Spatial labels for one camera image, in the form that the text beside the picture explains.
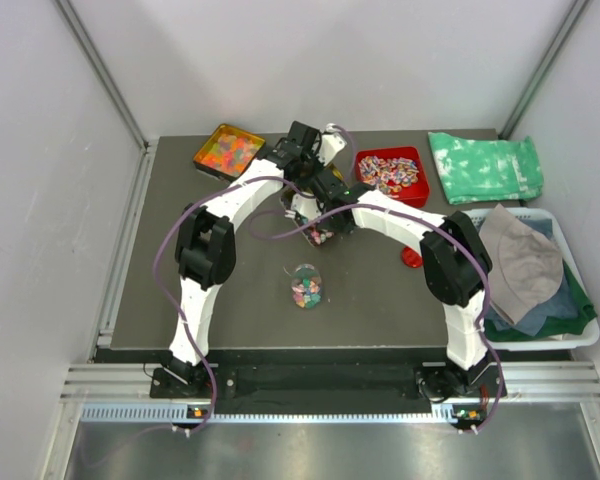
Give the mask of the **speckled tin pastel star candies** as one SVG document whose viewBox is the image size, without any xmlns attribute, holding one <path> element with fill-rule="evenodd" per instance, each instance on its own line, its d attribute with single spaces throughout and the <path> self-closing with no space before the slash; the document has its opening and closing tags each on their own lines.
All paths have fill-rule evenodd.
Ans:
<svg viewBox="0 0 600 480">
<path fill-rule="evenodd" d="M 323 169 L 320 172 L 333 172 L 341 180 L 343 180 L 342 174 L 333 165 L 329 164 L 327 166 L 324 166 L 321 163 L 321 166 L 323 167 Z M 311 181 L 311 183 L 309 185 L 297 185 L 297 187 L 299 189 L 298 192 L 296 192 L 293 188 L 289 187 L 289 188 L 284 189 L 283 192 L 282 192 L 282 194 L 281 194 L 280 202 L 281 202 L 281 205 L 284 208 L 285 217 L 288 218 L 288 219 L 290 219 L 290 220 L 292 220 L 294 222 L 294 224 L 296 226 L 298 226 L 298 227 L 307 225 L 308 228 L 305 229 L 302 232 L 302 234 L 304 235 L 304 237 L 307 239 L 307 241 L 312 246 L 318 247 L 318 246 L 323 245 L 324 243 L 326 243 L 331 238 L 333 238 L 335 236 L 335 232 L 330 231 L 328 228 L 326 228 L 325 226 L 323 226 L 321 224 L 321 221 L 317 222 L 315 224 L 312 224 L 312 225 L 310 225 L 310 222 L 308 222 L 308 223 L 306 223 L 304 225 L 300 225 L 299 223 L 296 223 L 291 218 L 291 212 L 288 210 L 288 207 L 290 206 L 291 197 L 292 197 L 292 195 L 294 193 L 298 193 L 300 195 L 303 195 L 303 196 L 306 196 L 306 197 L 309 197 L 309 198 L 311 198 L 311 197 L 315 198 L 314 195 L 313 195 L 313 192 L 312 192 L 312 181 Z"/>
</svg>

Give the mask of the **clear glass jar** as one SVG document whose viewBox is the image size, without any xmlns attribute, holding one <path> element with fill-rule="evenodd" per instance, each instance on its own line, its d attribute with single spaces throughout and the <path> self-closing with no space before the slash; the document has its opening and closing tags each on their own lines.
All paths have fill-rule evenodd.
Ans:
<svg viewBox="0 0 600 480">
<path fill-rule="evenodd" d="M 323 285 L 318 270 L 310 264 L 299 265 L 291 275 L 294 303 L 303 309 L 312 309 L 322 300 Z"/>
</svg>

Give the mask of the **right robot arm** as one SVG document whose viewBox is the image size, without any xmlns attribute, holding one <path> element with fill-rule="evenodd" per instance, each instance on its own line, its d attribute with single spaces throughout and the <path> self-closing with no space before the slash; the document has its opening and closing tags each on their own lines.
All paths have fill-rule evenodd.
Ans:
<svg viewBox="0 0 600 480">
<path fill-rule="evenodd" d="M 443 216 L 410 207 L 365 183 L 348 186 L 329 170 L 309 180 L 308 189 L 333 229 L 373 230 L 421 257 L 426 285 L 445 314 L 443 377 L 454 393 L 472 394 L 489 363 L 484 316 L 492 263 L 471 219 L 459 211 Z"/>
</svg>

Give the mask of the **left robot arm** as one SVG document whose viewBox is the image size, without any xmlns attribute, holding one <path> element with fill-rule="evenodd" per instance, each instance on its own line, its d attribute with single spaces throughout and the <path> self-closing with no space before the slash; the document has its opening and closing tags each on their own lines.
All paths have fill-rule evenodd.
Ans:
<svg viewBox="0 0 600 480">
<path fill-rule="evenodd" d="M 295 121 L 288 134 L 254 158 L 224 190 L 187 207 L 177 221 L 175 260 L 181 300 L 178 321 L 165 365 L 172 384 L 185 396 L 196 396 L 212 375 L 206 363 L 213 305 L 220 286 L 236 265 L 235 233 L 267 198 L 295 183 L 320 164 L 321 132 Z"/>
</svg>

